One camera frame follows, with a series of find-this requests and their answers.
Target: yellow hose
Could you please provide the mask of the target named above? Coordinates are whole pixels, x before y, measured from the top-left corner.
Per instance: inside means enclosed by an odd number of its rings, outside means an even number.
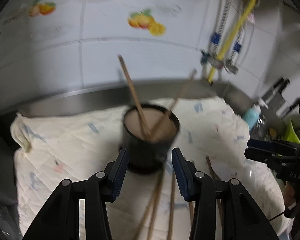
[[[245,9],[243,14],[241,15],[241,17],[237,21],[235,27],[232,29],[232,32],[230,33],[230,35],[226,39],[225,43],[221,47],[221,50],[217,55],[217,60],[223,60],[226,52],[228,51],[228,49],[230,48],[230,46],[232,44],[232,41],[236,37],[241,25],[247,20],[248,16],[250,15],[251,11],[253,10],[254,6],[256,5],[256,2],[257,2],[257,0],[249,0],[247,8]],[[208,82],[209,83],[212,83],[212,79],[213,79],[215,71],[216,71],[215,67],[212,66],[212,68],[210,69],[209,76],[208,76]]]

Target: white cloth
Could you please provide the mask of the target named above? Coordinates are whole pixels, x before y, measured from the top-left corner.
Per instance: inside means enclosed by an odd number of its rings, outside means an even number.
[[[170,101],[158,99],[152,103],[168,106]],[[62,179],[85,180],[116,159],[122,117],[127,109],[121,106],[71,117],[25,118],[18,115],[11,126],[11,134],[22,147],[16,151],[15,168],[23,234]],[[237,177],[243,183],[267,218],[284,210],[282,193],[271,171],[264,164],[245,159],[248,126],[223,99],[181,99],[174,113],[181,127],[172,147],[179,147],[186,159],[195,162],[198,170],[209,174],[206,163],[209,155],[214,168],[228,170],[228,174],[221,176]],[[127,171],[120,196],[114,203],[107,203],[113,239],[132,239],[157,176],[140,176]],[[169,151],[153,239],[166,239],[171,176]],[[289,219],[280,217],[273,220],[272,225],[280,234],[288,222]],[[143,229],[139,239],[146,239],[146,233]],[[173,239],[188,239],[189,233],[189,206],[176,187]],[[80,204],[80,237],[85,239],[83,201]],[[218,212],[216,239],[221,239]]]

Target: knife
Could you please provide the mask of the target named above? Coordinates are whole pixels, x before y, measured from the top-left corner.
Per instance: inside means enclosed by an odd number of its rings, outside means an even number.
[[[290,83],[289,79],[286,79],[281,87],[278,89],[278,91],[275,93],[273,98],[270,100],[268,106],[274,111],[277,112],[278,109],[285,103],[284,98],[282,97],[281,93],[282,91],[288,86]]]
[[[300,104],[300,97],[296,98],[296,100],[292,103],[291,106],[288,106],[280,115],[280,118],[284,118],[289,114],[293,109],[295,109]]]

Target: hand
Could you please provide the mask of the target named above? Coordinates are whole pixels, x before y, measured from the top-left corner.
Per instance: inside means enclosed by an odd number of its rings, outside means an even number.
[[[293,186],[287,182],[283,192],[283,202],[286,207],[289,207],[296,202],[296,199],[294,198],[295,193],[296,191]]]

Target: white tile wall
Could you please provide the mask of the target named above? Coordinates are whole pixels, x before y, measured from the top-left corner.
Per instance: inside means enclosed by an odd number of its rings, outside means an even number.
[[[249,53],[242,62],[241,67],[260,79],[263,72],[268,67],[269,58],[273,53],[274,47],[275,36],[269,35],[269,33],[255,27],[249,47]]]
[[[300,96],[300,67],[283,53],[279,52],[274,65],[270,66],[265,76],[265,84],[270,87],[280,77],[289,78],[290,84],[283,91],[282,96],[292,104]]]
[[[208,49],[225,5],[225,0],[49,1],[57,5],[50,15],[29,17],[33,0],[10,0],[0,14],[0,110],[124,80],[119,53],[133,79],[185,78],[193,67],[201,72],[199,49]],[[239,17],[241,1],[231,2],[223,39]],[[166,26],[163,36],[128,25],[129,13],[145,8]],[[12,16],[16,19],[2,24]],[[284,76],[291,84],[283,95],[292,102],[300,95],[300,15],[279,0],[261,0],[235,62],[239,74],[223,72],[222,80],[253,97]]]
[[[83,38],[147,38],[195,47],[208,4],[209,0],[87,0]],[[146,8],[165,25],[164,35],[153,36],[128,24],[130,13]]]
[[[0,70],[0,109],[82,88],[79,44],[33,54]]]
[[[54,2],[51,14],[30,17],[34,0],[10,0],[0,13],[0,68],[39,49],[79,39],[82,0]]]
[[[231,75],[229,81],[251,98],[259,84],[259,79],[244,68],[241,68],[236,76]]]
[[[201,53],[193,49],[149,41],[84,42],[85,87],[124,81],[118,54],[122,55],[133,80],[186,78],[193,68],[201,71]]]
[[[255,25],[264,32],[276,35],[281,21],[280,0],[260,0],[254,9]]]

